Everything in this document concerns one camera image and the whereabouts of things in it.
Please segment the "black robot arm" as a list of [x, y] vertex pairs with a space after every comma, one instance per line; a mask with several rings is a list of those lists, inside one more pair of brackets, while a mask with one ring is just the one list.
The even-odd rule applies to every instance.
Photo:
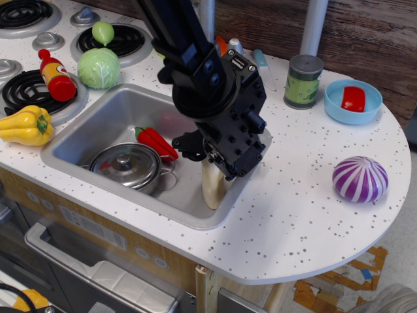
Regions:
[[158, 79], [173, 86], [176, 109], [197, 127], [175, 138], [174, 147], [190, 160], [208, 159], [228, 181], [244, 177], [265, 149], [259, 135], [266, 122], [259, 114], [266, 93], [257, 67], [233, 50], [220, 56], [190, 1], [134, 4], [165, 57]]

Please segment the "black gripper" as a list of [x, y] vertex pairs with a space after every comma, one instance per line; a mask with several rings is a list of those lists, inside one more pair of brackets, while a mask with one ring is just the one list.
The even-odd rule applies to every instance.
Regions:
[[262, 160], [266, 145], [260, 140], [266, 122], [259, 115], [266, 92], [258, 68], [237, 52], [222, 56], [227, 74], [222, 100], [208, 108], [178, 87], [173, 102], [197, 129], [173, 138], [171, 143], [183, 158], [194, 162], [208, 159], [226, 181], [244, 177]]

